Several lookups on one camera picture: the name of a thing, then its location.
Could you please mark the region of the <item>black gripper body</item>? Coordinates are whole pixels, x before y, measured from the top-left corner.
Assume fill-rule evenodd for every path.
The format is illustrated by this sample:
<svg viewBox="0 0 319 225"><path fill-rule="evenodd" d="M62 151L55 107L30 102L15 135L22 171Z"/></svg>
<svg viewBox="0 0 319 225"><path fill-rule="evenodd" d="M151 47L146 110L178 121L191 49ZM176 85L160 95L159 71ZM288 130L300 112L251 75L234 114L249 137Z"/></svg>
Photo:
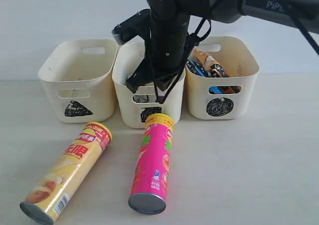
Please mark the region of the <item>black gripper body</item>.
<svg viewBox="0 0 319 225"><path fill-rule="evenodd" d="M155 72L175 72L183 57L190 15L177 13L161 19L153 10L150 14L151 38L145 56L146 68Z"/></svg>

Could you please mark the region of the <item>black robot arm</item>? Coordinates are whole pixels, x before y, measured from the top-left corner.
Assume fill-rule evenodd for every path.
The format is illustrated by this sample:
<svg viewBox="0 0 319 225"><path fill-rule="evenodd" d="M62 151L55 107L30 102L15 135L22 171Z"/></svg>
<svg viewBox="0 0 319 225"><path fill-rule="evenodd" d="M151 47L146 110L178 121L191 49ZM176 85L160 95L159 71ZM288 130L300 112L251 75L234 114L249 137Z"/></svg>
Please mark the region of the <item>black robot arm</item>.
<svg viewBox="0 0 319 225"><path fill-rule="evenodd" d="M319 0L146 0L149 9L122 23L117 42L124 44L140 36L145 56L126 80L135 93L140 86L153 83L161 90L173 87L181 75L192 49L203 40L197 32L188 33L192 16L202 22L233 23L242 16L297 28L310 46L319 46L311 33L319 31Z"/></svg>

